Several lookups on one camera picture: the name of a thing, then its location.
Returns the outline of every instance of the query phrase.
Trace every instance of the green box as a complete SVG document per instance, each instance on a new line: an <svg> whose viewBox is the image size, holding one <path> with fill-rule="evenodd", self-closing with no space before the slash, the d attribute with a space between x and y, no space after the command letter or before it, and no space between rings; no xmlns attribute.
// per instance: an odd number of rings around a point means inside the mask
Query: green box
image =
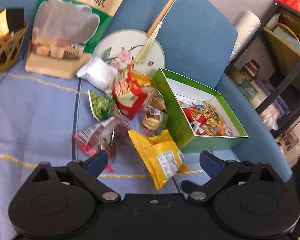
<svg viewBox="0 0 300 240"><path fill-rule="evenodd" d="M218 91L167 69L159 69L153 79L164 97L168 110L167 129L182 153L231 149L248 138L239 120ZM196 135L179 100L189 104L195 101L210 102L223 116L226 125L232 129L233 137Z"/></svg>

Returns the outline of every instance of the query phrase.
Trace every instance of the light blue bedsheet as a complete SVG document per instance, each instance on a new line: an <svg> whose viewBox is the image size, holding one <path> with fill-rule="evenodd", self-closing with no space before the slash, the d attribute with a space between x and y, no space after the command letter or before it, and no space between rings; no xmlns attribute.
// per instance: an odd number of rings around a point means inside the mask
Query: light blue bedsheet
<svg viewBox="0 0 300 240"><path fill-rule="evenodd" d="M7 209L27 176L41 161L63 166L73 159L87 159L71 134L96 123L86 94L88 89L98 91L92 85L27 73L24 68L20 59L8 73L0 74L0 239L4 240L15 235ZM137 128L138 120L130 125ZM237 159L232 150L215 154ZM199 153L185 158L191 172L178 174L159 192L138 153L129 146L120 150L116 172L104 171L99 179L122 197L125 193L177 193L184 179L198 184L210 179L199 165Z"/></svg>

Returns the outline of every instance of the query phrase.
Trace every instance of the blue cushion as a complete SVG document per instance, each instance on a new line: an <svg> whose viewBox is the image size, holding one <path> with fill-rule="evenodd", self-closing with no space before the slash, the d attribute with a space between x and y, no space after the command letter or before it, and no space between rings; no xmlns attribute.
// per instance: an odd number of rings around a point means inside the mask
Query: blue cushion
<svg viewBox="0 0 300 240"><path fill-rule="evenodd" d="M124 0L104 36L121 29L147 31L166 2ZM23 6L26 18L33 22L36 3L37 0L0 0L0 10ZM214 88L236 37L233 25L208 0L177 0L157 40L165 52L167 69Z"/></svg>
<svg viewBox="0 0 300 240"><path fill-rule="evenodd" d="M216 90L227 101L249 135L247 140L232 149L237 157L241 161L267 162L284 181L289 180L292 174L289 165L273 136L248 100L225 74L221 77Z"/></svg>

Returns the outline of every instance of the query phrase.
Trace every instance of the yellow stripe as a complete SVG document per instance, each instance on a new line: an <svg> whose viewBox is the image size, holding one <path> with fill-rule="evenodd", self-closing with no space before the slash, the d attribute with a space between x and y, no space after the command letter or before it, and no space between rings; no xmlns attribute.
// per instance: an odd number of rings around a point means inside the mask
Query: yellow stripe
<svg viewBox="0 0 300 240"><path fill-rule="evenodd" d="M26 167L26 168L31 168L31 169L34 169L37 165L36 164L31 164L31 163L25 163L25 162L22 162L12 156L9 156L9 155L6 155L6 154L1 154L0 153L0 159L4 159L6 161L10 161L10 162L14 162L22 167Z"/></svg>
<svg viewBox="0 0 300 240"><path fill-rule="evenodd" d="M39 82L40 84L45 85L45 86L55 87L55 88L58 88L58 89L61 89L64 91L74 92L76 94L87 94L88 93L88 92L79 92L72 88L62 87L62 86L59 86L58 84L45 82L39 78L34 78L34 77L26 76L26 75L14 75L14 74L8 73L8 76L10 76L12 78L16 78L16 79L29 79L32 81Z"/></svg>
<svg viewBox="0 0 300 240"><path fill-rule="evenodd" d="M33 163L25 163L22 162L12 156L6 155L6 154L1 154L0 153L0 159L9 161L9 162L14 162L22 167L25 168L31 168L35 169L36 164ZM197 173L202 173L205 172L204 170L199 170L199 171L188 171L188 172L179 172L176 174L176 176L181 176L181 175L190 175L190 174L197 174ZM138 174L138 175L117 175L117 174L100 174L98 178L106 178L106 179L143 179L143 178L151 178L149 174Z"/></svg>

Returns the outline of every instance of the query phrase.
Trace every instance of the gold basket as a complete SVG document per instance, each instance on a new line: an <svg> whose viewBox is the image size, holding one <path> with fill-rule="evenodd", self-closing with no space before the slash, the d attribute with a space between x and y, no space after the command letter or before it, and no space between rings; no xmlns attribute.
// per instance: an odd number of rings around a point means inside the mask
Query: gold basket
<svg viewBox="0 0 300 240"><path fill-rule="evenodd" d="M0 38L0 72L12 67L18 60L18 56L28 30L29 23L25 21L25 26L14 33L13 38L4 41L5 37Z"/></svg>

